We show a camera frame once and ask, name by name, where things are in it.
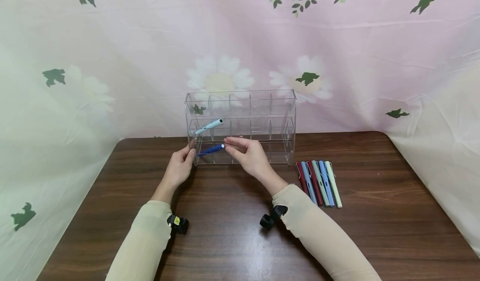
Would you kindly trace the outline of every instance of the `pen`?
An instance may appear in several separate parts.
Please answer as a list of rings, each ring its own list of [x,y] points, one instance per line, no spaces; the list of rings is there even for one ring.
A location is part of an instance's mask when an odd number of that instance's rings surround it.
[[[318,164],[320,165],[320,173],[322,174],[322,180],[323,180],[323,184],[325,185],[325,192],[327,193],[327,196],[328,196],[328,202],[330,203],[330,206],[333,207],[335,206],[335,202],[333,200],[330,183],[328,182],[328,175],[327,175],[327,170],[325,168],[325,162],[319,161]]]
[[[212,123],[209,123],[207,126],[200,128],[199,130],[195,131],[195,135],[200,135],[202,132],[208,129],[212,129],[215,127],[218,127],[223,124],[223,119],[219,118],[216,121],[213,121]]]
[[[317,177],[315,175],[315,171],[313,170],[312,162],[307,161],[307,164],[308,164],[308,170],[310,171],[310,175],[311,175],[311,178],[312,178],[313,191],[315,192],[315,195],[317,196],[318,206],[322,206],[323,205],[323,199],[322,199],[322,195],[320,194],[320,188],[318,187],[318,181],[317,181]]]
[[[307,189],[307,183],[305,182],[305,177],[303,176],[303,169],[301,169],[301,163],[300,162],[295,162],[295,167],[297,168],[297,171],[299,172],[299,180],[301,184],[301,189],[303,189],[303,192],[309,196],[308,189]]]
[[[200,152],[198,154],[198,156],[204,156],[204,155],[207,155],[207,154],[211,154],[213,152],[220,151],[221,149],[224,149],[224,148],[225,148],[224,144],[213,146],[212,148],[209,148],[209,149],[206,149],[205,151]]]
[[[305,181],[307,183],[308,192],[310,193],[310,199],[314,204],[317,204],[317,199],[315,198],[315,193],[313,192],[312,181],[310,181],[310,175],[308,174],[307,164],[305,161],[301,162],[301,167],[303,169],[303,176],[305,176]]]
[[[325,185],[323,184],[322,175],[320,174],[320,168],[318,167],[318,162],[313,160],[312,164],[313,164],[313,171],[315,172],[315,176],[317,177],[320,193],[322,194],[323,202],[325,203],[325,206],[330,206],[327,192],[325,191]]]
[[[332,187],[333,195],[335,196],[335,202],[337,202],[337,207],[342,208],[342,201],[340,200],[337,183],[335,182],[335,175],[333,174],[332,163],[329,161],[325,161],[325,167],[327,168],[328,179],[330,180],[330,185]]]

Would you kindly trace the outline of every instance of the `red pen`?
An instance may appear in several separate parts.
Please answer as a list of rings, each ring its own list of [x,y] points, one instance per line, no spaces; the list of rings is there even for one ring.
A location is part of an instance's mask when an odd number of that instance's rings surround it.
[[[301,188],[307,194],[307,196],[310,196],[310,194],[308,193],[307,182],[305,181],[305,176],[303,176],[303,170],[300,170],[301,163],[300,162],[295,162],[295,167],[297,168],[297,172],[299,172],[299,180],[300,180]]]
[[[313,185],[313,191],[315,192],[315,195],[317,196],[317,203],[318,203],[318,206],[322,206],[323,205],[323,199],[322,199],[322,195],[320,194],[320,188],[318,186],[318,180],[317,180],[317,177],[315,176],[315,173],[312,173],[314,172],[313,170],[313,164],[311,161],[307,161],[307,164],[308,164],[308,168],[310,169],[310,179],[312,180],[312,185]]]

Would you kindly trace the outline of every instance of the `clear acrylic organizer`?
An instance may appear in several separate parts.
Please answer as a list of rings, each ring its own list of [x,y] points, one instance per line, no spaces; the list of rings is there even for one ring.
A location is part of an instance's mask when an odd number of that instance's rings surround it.
[[[293,90],[194,92],[185,99],[188,141],[197,164],[237,164],[224,149],[199,156],[227,136],[258,140],[271,164],[290,165],[295,151],[296,98]],[[195,131],[223,119],[221,126]]]

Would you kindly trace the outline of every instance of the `arm sleeve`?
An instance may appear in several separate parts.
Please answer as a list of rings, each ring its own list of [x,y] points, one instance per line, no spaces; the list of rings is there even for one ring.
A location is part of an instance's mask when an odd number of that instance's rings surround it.
[[[273,196],[273,205],[288,207],[282,221],[335,281],[381,281],[356,244],[297,186]]]
[[[170,205],[149,201],[140,208],[108,271],[106,281],[152,281],[170,239]]]

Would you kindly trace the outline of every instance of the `daisy print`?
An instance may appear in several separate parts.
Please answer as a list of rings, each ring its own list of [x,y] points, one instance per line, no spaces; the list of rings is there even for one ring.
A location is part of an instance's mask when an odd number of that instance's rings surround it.
[[[113,111],[115,99],[109,95],[108,85],[101,83],[97,77],[83,77],[79,67],[72,65],[66,70],[65,80],[68,85],[75,87],[74,92],[78,97],[74,100],[77,100],[80,109],[88,105],[91,110],[102,114]]]
[[[270,72],[270,77],[271,85],[281,90],[293,89],[298,103],[332,98],[332,82],[326,77],[319,57],[299,57],[295,68],[279,67],[278,72]]]
[[[248,98],[246,89],[255,81],[250,70],[240,67],[236,57],[223,56],[219,59],[204,57],[195,61],[195,69],[187,70],[188,86],[197,92],[216,92],[215,98],[233,100]]]

